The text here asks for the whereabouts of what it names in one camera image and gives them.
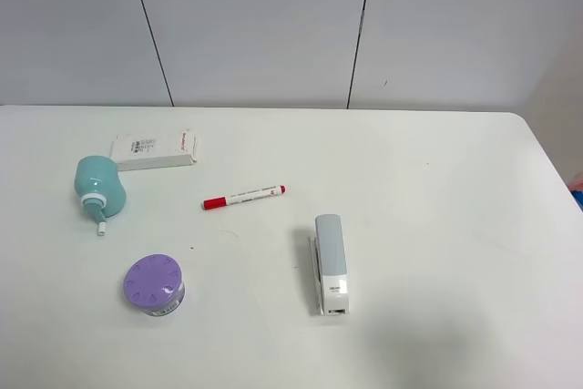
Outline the teal pencil sharpener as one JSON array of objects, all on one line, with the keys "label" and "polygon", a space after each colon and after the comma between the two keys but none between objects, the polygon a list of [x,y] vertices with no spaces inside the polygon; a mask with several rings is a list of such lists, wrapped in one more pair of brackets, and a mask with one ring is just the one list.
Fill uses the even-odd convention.
[{"label": "teal pencil sharpener", "polygon": [[118,164],[104,156],[88,156],[77,163],[74,190],[82,210],[97,225],[97,235],[104,236],[107,219],[125,207],[127,193],[118,175]]}]

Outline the grey white stapler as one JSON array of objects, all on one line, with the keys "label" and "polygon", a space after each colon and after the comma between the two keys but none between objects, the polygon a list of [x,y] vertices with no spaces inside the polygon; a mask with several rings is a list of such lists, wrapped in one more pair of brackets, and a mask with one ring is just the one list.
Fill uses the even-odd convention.
[{"label": "grey white stapler", "polygon": [[315,237],[310,241],[318,308],[321,315],[349,312],[348,271],[339,215],[323,214],[315,218]]}]

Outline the red whiteboard marker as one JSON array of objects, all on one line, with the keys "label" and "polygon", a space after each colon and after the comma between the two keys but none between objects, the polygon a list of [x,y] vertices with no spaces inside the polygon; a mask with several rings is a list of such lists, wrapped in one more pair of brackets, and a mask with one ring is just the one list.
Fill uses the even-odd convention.
[{"label": "red whiteboard marker", "polygon": [[227,197],[219,197],[214,199],[204,200],[201,203],[203,210],[215,210],[229,205],[241,204],[254,200],[261,200],[271,197],[277,197],[286,192],[284,185],[276,185],[268,188],[255,189],[247,192],[242,192]]}]

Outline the white cardboard box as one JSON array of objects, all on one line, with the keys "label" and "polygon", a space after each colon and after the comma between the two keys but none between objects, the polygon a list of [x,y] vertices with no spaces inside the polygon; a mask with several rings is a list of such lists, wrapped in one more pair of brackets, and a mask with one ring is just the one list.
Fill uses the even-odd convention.
[{"label": "white cardboard box", "polygon": [[110,158],[119,171],[191,166],[197,161],[198,140],[189,129],[163,134],[118,136]]}]

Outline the purple lidded jar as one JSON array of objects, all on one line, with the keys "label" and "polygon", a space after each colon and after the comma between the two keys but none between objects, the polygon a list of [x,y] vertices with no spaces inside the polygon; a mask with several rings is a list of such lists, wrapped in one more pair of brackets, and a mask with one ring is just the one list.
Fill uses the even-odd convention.
[{"label": "purple lidded jar", "polygon": [[166,254],[151,254],[136,261],[123,281],[126,301],[154,317],[174,312],[185,296],[182,270]]}]

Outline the blue object at edge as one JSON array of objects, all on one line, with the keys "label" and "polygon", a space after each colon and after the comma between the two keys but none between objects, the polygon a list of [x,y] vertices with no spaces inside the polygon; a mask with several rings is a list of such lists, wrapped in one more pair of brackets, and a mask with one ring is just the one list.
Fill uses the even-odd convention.
[{"label": "blue object at edge", "polygon": [[583,173],[580,172],[577,176],[568,184],[568,189],[573,195],[579,207],[583,210]]}]

